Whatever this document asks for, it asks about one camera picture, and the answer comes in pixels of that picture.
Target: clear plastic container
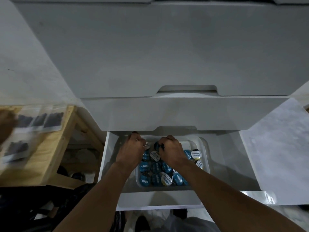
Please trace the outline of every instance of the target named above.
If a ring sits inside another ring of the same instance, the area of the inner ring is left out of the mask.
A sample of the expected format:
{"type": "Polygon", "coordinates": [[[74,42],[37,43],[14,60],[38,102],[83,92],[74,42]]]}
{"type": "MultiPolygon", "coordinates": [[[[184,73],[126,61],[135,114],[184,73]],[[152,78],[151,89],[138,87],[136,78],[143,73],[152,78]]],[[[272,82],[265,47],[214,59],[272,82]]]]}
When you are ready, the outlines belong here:
{"type": "MultiPolygon", "coordinates": [[[[152,136],[152,135],[142,135],[141,136],[143,139],[145,139],[148,144],[150,145],[150,149],[149,149],[149,153],[154,151],[154,143],[158,140],[160,140],[160,138],[162,136],[152,136]]],[[[210,169],[209,169],[209,165],[208,165],[208,160],[207,160],[207,154],[206,154],[206,148],[202,142],[202,140],[195,135],[185,135],[185,136],[175,136],[175,138],[181,143],[182,148],[184,150],[193,150],[193,149],[198,149],[201,151],[201,159],[200,161],[203,163],[204,168],[203,170],[210,173],[210,169]]],[[[139,182],[139,178],[142,175],[142,173],[139,171],[139,166],[137,166],[137,168],[135,169],[135,177],[136,177],[136,183],[139,187],[143,187],[140,182],[139,182]]],[[[169,187],[177,187],[182,188],[182,187],[186,187],[185,185],[182,186],[175,186],[175,185],[171,185],[169,187]]],[[[154,187],[158,190],[162,189],[162,188],[167,188],[166,186],[159,186],[159,187],[154,187]]]]}

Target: marble floor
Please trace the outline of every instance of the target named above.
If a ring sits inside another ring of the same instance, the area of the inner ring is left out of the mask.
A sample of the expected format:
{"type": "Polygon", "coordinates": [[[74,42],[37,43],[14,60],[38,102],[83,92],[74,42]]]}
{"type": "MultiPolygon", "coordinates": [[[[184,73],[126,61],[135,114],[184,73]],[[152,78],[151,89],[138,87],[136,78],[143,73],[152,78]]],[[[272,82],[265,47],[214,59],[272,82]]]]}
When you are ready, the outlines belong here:
{"type": "MultiPolygon", "coordinates": [[[[303,211],[296,205],[291,206],[271,206],[274,210],[283,214],[291,221],[309,232],[309,212],[303,211]]],[[[128,218],[124,232],[134,232],[135,222],[140,215],[144,215],[149,222],[151,229],[161,227],[170,214],[169,209],[165,210],[145,210],[145,211],[127,211],[128,218]]],[[[197,217],[204,220],[212,221],[210,215],[204,208],[188,209],[188,217],[197,217]]]]}

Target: white drawer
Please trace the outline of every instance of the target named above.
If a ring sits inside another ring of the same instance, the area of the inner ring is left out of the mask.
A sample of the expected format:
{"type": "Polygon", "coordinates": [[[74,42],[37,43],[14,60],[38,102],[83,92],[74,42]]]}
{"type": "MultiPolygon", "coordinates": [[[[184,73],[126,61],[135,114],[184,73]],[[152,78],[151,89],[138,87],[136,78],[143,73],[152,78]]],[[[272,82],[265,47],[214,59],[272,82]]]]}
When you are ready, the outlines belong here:
{"type": "Polygon", "coordinates": [[[160,93],[149,98],[82,99],[82,102],[105,131],[152,131],[160,126],[246,130],[286,99],[160,93]]]}
{"type": "Polygon", "coordinates": [[[309,80],[309,6],[169,1],[16,3],[79,98],[163,86],[290,95],[309,80]]]}
{"type": "MultiPolygon", "coordinates": [[[[107,133],[99,180],[115,161],[118,150],[125,141],[125,135],[129,133],[123,131],[107,133]]],[[[167,134],[175,136],[194,134],[200,137],[206,147],[210,174],[237,190],[247,191],[247,195],[258,195],[260,198],[256,199],[263,203],[276,202],[275,195],[268,195],[260,191],[239,132],[196,132],[182,128],[162,128],[159,132],[141,132],[141,135],[166,136],[167,134]]],[[[133,171],[125,183],[117,210],[203,207],[191,187],[183,186],[183,190],[179,190],[180,187],[176,187],[177,190],[175,187],[166,187],[162,190],[160,187],[160,191],[153,191],[153,187],[139,187],[134,174],[133,171]]]]}

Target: hand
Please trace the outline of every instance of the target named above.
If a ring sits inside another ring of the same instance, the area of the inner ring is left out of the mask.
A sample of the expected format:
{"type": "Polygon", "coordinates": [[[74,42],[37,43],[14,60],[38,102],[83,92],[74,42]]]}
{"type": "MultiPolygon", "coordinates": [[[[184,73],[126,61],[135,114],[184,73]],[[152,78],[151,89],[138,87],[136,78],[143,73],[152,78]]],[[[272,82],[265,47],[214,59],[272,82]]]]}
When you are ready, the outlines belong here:
{"type": "Polygon", "coordinates": [[[146,140],[138,132],[133,132],[120,148],[116,162],[128,174],[141,162],[145,151],[146,140]]]}
{"type": "Polygon", "coordinates": [[[173,169],[177,170],[183,161],[188,161],[182,145],[172,135],[161,138],[159,144],[164,144],[164,150],[161,147],[159,149],[161,159],[173,169]]]}
{"type": "Polygon", "coordinates": [[[13,112],[0,110],[0,145],[11,135],[17,120],[13,112]]]}

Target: person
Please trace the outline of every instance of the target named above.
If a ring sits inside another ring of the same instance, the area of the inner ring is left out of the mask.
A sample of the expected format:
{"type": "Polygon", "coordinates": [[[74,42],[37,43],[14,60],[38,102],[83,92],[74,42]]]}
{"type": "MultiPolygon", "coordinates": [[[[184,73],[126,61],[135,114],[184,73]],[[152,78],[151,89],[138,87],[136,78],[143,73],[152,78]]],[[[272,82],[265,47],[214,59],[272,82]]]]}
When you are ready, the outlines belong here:
{"type": "MultiPolygon", "coordinates": [[[[164,149],[159,150],[162,160],[189,182],[215,224],[199,218],[195,218],[193,223],[181,221],[180,218],[177,221],[173,220],[174,215],[170,215],[166,220],[168,225],[165,223],[156,231],[304,232],[272,208],[197,167],[187,159],[181,144],[172,135],[162,137],[159,144],[164,144],[164,149]]],[[[145,145],[146,141],[137,132],[129,135],[107,173],[54,231],[110,231],[122,188],[140,163],[145,145]]]]}

